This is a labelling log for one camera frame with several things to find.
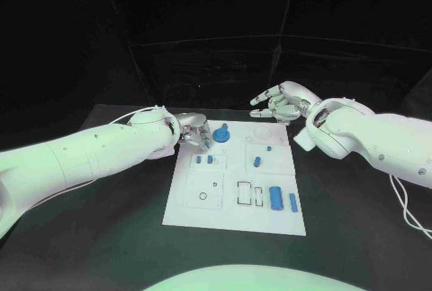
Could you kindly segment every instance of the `white board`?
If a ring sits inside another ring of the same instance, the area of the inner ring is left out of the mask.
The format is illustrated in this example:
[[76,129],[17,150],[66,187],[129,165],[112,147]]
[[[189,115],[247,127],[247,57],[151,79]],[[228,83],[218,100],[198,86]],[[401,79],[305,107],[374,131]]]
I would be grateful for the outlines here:
[[[230,135],[225,143],[212,141],[207,152],[188,144],[179,146],[162,224],[305,236],[284,126],[208,121],[211,132],[223,123]],[[256,157],[259,167],[253,166]],[[282,191],[282,210],[270,209],[272,186]]]

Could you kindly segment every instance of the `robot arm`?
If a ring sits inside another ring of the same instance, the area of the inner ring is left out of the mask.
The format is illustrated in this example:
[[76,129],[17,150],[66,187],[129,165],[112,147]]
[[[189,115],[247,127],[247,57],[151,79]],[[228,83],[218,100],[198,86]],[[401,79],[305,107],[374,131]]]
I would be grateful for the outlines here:
[[0,153],[0,238],[38,202],[145,159],[174,154],[176,141],[207,150],[205,116],[174,116],[162,107],[148,109],[135,111],[126,125],[115,124],[116,119],[60,139]]
[[335,159],[358,152],[368,164],[408,182],[432,188],[432,123],[395,114],[374,114],[349,99],[320,100],[293,82],[267,89],[251,101],[266,98],[269,109],[251,117],[276,117],[287,125],[305,117],[305,128],[293,140],[305,150],[315,146]]

